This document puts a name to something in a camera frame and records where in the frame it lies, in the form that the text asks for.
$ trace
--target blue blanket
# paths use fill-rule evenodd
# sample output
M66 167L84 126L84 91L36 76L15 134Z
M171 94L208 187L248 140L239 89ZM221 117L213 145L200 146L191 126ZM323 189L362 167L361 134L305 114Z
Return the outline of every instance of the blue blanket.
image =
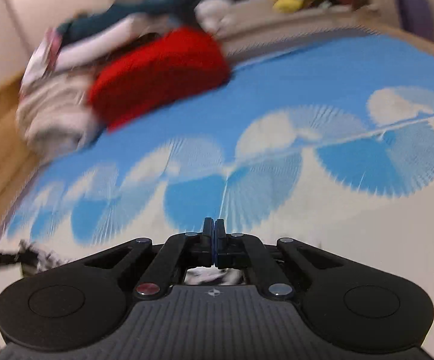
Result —
M140 216L173 232L199 231L206 216L224 218L228 232L252 232L294 193L306 149L336 183L409 196L434 180L429 118L434 57L386 36L246 63L226 86L54 162L13 216L7 238L46 242L67 219L67 242L103 249L159 231L136 228Z

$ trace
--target bed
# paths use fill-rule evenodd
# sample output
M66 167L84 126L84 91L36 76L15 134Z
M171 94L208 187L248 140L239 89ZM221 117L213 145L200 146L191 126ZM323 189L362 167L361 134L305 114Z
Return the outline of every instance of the bed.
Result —
M210 216L401 275L434 302L434 45L368 12L256 11L219 35L226 86L28 172L0 250L25 239L78 259Z

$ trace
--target purple object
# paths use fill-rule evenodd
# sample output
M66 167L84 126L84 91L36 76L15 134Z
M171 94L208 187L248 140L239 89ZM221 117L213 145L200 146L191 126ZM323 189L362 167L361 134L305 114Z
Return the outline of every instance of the purple object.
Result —
M434 42L434 17L429 0L396 0L402 28Z

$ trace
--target white blanket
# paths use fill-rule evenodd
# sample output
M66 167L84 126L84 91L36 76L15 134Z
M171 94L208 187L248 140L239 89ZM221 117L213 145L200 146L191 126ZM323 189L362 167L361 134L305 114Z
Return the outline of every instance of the white blanket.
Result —
M88 64L149 32L163 34L169 30L167 16L151 19L143 13L128 15L97 35L63 47L58 55L55 71Z
M45 161L87 146L100 133L98 118L86 107L93 82L92 74L62 74L44 81L22 99L17 127Z

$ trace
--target folded clothes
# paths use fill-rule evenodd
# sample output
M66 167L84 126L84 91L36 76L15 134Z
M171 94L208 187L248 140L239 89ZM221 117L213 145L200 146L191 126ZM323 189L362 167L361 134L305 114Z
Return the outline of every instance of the folded clothes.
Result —
M93 74L65 73L45 80L21 100L17 127L44 161L91 144L101 132L98 117L85 106L93 82Z
M27 64L21 83L22 95L25 95L33 83L53 70L61 43L62 37L54 28L49 28Z
M218 43L203 31L182 27L104 68L89 91L89 104L112 130L229 77Z
M165 34L170 29L167 16L149 17L143 13L129 15L97 35L63 47L58 54L54 70L64 71L88 64L141 35Z
M193 10L198 2L199 0L144 1L138 4L116 2L105 12L63 23L57 31L62 35L62 47L64 47L105 31L134 13L146 13L151 16L171 14L181 19L184 24L195 25L197 21Z

